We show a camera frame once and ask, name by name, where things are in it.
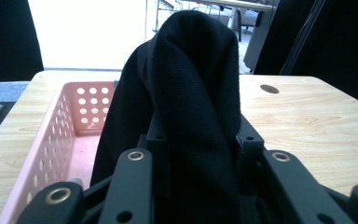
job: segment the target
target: black fabric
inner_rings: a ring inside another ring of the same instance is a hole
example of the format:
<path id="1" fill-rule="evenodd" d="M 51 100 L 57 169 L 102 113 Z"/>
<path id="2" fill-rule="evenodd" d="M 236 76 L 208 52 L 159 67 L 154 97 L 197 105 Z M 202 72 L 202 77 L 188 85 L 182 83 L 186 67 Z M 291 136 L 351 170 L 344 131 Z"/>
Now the black fabric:
<path id="1" fill-rule="evenodd" d="M 43 71 L 34 21 L 26 0 L 0 0 L 0 81 L 31 80 Z"/>
<path id="2" fill-rule="evenodd" d="M 238 43 L 215 19 L 173 14 L 127 61 L 107 115 L 91 185 L 137 146 L 154 112 L 172 153 L 171 195 L 159 223 L 239 223 L 232 150 L 241 126 Z"/>

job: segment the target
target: basket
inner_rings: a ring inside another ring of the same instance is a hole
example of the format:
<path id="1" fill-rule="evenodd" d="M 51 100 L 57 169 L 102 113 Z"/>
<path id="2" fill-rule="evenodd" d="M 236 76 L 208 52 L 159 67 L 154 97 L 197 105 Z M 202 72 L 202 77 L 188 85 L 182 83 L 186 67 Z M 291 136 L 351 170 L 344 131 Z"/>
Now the basket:
<path id="1" fill-rule="evenodd" d="M 36 193 L 59 181 L 90 178 L 98 142 L 116 88 L 111 82 L 68 82 L 56 91 L 0 223 L 18 218 Z"/>

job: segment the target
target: pink plastic basket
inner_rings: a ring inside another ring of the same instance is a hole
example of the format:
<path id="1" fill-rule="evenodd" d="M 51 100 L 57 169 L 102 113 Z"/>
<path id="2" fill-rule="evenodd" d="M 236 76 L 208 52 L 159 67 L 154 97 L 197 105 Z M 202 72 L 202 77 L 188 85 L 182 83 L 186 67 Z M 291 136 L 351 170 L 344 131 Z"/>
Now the pink plastic basket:
<path id="1" fill-rule="evenodd" d="M 36 193 L 59 181 L 80 178 L 90 186 L 95 153 L 116 88 L 115 82 L 69 82 L 48 107 L 19 177 L 0 216 L 16 220 Z"/>

